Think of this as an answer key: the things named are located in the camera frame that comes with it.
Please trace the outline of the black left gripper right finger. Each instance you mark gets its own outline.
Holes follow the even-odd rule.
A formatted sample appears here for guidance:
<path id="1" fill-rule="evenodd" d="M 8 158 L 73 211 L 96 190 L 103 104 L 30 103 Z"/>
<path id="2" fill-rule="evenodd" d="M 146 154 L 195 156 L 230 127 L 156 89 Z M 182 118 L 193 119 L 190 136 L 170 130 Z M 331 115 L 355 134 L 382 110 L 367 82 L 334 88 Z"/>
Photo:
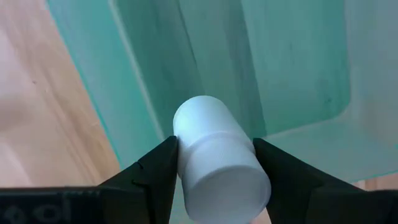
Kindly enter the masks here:
<path id="1" fill-rule="evenodd" d="M 266 209 L 272 224 L 305 224 L 310 196 L 317 188 L 358 189 L 264 139 L 255 138 L 252 143 L 256 159 L 271 182 Z"/>

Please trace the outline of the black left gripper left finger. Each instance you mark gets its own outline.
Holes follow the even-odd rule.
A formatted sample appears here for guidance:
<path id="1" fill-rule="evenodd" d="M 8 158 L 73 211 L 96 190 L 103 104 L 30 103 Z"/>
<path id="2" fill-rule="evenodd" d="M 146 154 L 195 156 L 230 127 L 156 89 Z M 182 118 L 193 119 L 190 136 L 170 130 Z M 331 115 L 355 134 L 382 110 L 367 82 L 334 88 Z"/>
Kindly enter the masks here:
<path id="1" fill-rule="evenodd" d="M 177 159 L 178 139 L 170 136 L 100 184 L 106 224 L 169 224 Z"/>

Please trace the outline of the green translucent plastic basket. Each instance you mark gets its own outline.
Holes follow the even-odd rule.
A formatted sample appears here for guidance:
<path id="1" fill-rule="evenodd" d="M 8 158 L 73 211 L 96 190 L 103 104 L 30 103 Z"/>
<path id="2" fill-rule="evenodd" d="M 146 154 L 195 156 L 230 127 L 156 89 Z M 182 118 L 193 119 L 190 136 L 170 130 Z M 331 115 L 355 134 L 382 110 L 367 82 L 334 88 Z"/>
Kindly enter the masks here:
<path id="1" fill-rule="evenodd" d="M 398 0 L 47 0 L 122 168 L 191 97 L 347 182 L 398 188 Z"/>

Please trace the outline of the white pill bottle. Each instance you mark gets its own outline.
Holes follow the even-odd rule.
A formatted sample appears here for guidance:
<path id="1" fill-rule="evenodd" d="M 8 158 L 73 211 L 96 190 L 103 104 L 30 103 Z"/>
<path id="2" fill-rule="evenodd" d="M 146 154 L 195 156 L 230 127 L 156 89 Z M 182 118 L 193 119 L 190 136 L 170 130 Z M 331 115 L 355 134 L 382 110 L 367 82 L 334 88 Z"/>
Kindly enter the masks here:
<path id="1" fill-rule="evenodd" d="M 199 224 L 247 224 L 266 207 L 270 180 L 252 141 L 212 96 L 185 101 L 173 120 L 185 209 Z"/>

